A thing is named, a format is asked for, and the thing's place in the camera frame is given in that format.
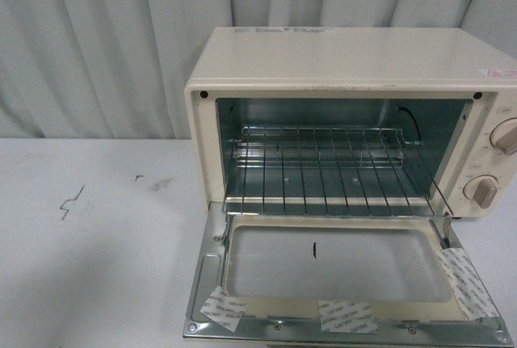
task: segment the oven door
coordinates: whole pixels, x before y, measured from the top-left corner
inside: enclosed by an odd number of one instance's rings
[[[449,271],[455,264],[475,274],[472,265],[461,264],[464,256],[447,217],[233,216],[212,203],[183,336],[326,346],[512,346],[490,298],[474,294],[486,293],[481,280],[464,290],[466,296],[455,287],[456,276],[469,282],[469,275]],[[246,305],[234,331],[204,312],[218,287],[225,300]],[[485,314],[476,308],[483,302]],[[350,321],[357,305],[367,311]],[[336,317],[325,318],[332,306]],[[368,329],[357,329],[363,325]]]

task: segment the temperature knob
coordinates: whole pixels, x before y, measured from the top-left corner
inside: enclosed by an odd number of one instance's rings
[[[498,193],[498,180],[488,174],[473,178],[467,182],[463,193],[467,199],[474,200],[481,208],[487,209]]]
[[[517,118],[499,124],[490,134],[490,143],[507,156],[517,152]]]

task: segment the label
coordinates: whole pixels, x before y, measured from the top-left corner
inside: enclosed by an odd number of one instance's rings
[[[232,27],[229,33],[335,33],[335,27]]]
[[[246,304],[235,297],[230,297],[221,286],[218,286],[207,298],[201,313],[220,326],[235,332],[246,310]]]
[[[441,249],[437,258],[465,320],[497,317],[498,311],[463,249]]]
[[[517,69],[479,69],[487,78],[517,79]]]
[[[509,106],[498,107],[495,113],[496,114],[510,114],[511,107],[509,107]]]
[[[319,300],[322,332],[377,334],[377,324],[367,302]]]

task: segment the screw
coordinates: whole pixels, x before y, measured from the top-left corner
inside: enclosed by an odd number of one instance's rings
[[[506,337],[506,334],[504,334],[502,331],[498,330],[495,333],[495,337],[498,338],[500,342],[507,342],[508,338]]]

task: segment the sticker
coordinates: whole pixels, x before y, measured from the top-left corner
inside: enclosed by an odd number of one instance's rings
[[[232,332],[235,332],[246,310],[246,304],[230,297],[221,286],[216,287],[201,308],[206,317]]]
[[[487,78],[517,79],[517,69],[479,69]]]
[[[499,315],[463,249],[441,249],[436,255],[465,320]]]
[[[377,334],[370,304],[367,302],[319,300],[322,332]]]

